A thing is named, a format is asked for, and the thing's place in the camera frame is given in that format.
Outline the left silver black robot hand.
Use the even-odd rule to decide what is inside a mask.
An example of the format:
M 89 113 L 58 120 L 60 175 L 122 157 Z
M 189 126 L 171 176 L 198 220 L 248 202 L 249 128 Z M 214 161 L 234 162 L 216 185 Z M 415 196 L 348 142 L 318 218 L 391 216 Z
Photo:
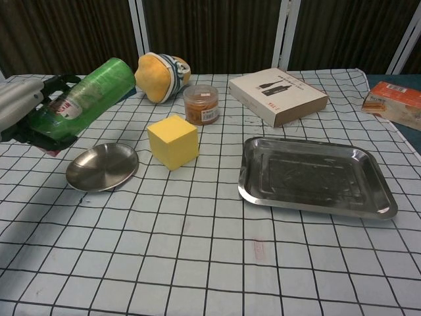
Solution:
M 54 140 L 30 127 L 29 118 L 40 104 L 51 102 L 50 95 L 56 91 L 70 90 L 69 83 L 77 84 L 81 79 L 72 74 L 53 76 L 48 80 L 23 80 L 1 86 L 1 141 L 16 140 L 30 144 L 56 156 L 78 139 L 67 136 Z

